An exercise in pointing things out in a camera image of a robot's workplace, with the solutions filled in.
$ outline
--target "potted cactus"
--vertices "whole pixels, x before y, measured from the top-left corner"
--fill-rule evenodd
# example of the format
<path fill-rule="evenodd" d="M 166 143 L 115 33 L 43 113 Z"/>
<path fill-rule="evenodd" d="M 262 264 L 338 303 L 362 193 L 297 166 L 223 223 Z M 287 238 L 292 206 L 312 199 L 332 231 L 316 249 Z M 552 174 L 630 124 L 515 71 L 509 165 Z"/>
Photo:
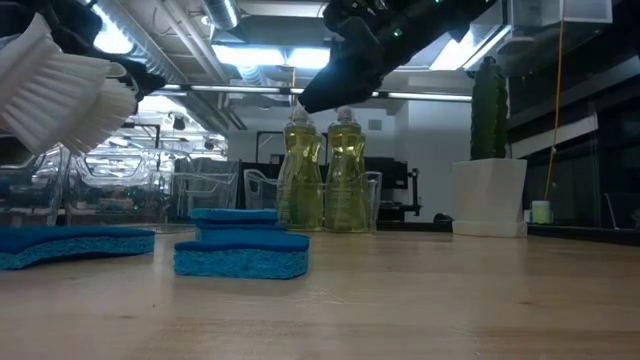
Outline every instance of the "potted cactus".
<path fill-rule="evenodd" d="M 476 73 L 471 102 L 471 161 L 455 163 L 453 232 L 472 236 L 527 234 L 521 202 L 526 160 L 505 159 L 508 93 L 493 58 Z"/>

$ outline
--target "countertop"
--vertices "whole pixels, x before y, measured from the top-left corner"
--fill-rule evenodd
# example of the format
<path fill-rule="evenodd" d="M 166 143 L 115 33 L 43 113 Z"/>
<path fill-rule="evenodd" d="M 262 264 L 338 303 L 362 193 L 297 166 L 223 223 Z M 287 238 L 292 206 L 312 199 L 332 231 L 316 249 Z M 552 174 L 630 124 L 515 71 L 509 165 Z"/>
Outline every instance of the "countertop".
<path fill-rule="evenodd" d="M 316 234 L 288 281 L 175 276 L 154 254 L 0 272 L 4 359 L 640 359 L 640 249 Z"/>

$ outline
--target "cactus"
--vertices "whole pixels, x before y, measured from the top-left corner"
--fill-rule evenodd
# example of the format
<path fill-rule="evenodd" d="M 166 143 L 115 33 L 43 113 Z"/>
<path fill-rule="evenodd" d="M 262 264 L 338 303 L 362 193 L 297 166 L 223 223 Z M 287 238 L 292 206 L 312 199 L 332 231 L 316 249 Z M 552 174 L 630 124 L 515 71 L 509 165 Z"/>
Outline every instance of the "cactus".
<path fill-rule="evenodd" d="M 508 96 L 500 66 L 485 58 L 471 100 L 471 160 L 506 156 Z"/>

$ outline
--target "dish soap bottle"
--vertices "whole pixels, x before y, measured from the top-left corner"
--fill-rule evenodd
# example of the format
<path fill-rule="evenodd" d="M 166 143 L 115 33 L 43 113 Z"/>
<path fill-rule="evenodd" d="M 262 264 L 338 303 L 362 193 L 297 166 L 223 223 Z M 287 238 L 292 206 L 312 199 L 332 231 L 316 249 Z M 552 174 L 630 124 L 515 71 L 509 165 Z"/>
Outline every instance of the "dish soap bottle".
<path fill-rule="evenodd" d="M 369 229 L 365 141 L 351 108 L 339 108 L 338 121 L 329 126 L 333 155 L 327 173 L 325 228 L 328 230 L 365 232 Z"/>
<path fill-rule="evenodd" d="M 322 177 L 318 165 L 321 142 L 309 114 L 298 106 L 284 127 L 286 155 L 276 197 L 280 223 L 290 230 L 322 229 Z"/>

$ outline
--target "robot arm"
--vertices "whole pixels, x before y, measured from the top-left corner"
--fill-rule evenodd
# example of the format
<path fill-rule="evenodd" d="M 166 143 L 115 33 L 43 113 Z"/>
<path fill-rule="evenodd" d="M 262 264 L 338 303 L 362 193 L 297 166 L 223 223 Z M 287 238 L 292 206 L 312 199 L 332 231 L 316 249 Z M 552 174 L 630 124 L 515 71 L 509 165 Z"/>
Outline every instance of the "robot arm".
<path fill-rule="evenodd" d="M 497 0 L 332 0 L 325 26 L 334 42 L 329 64 L 300 95 L 309 113 L 365 101 L 398 66 L 448 32 L 460 41 L 471 21 Z"/>

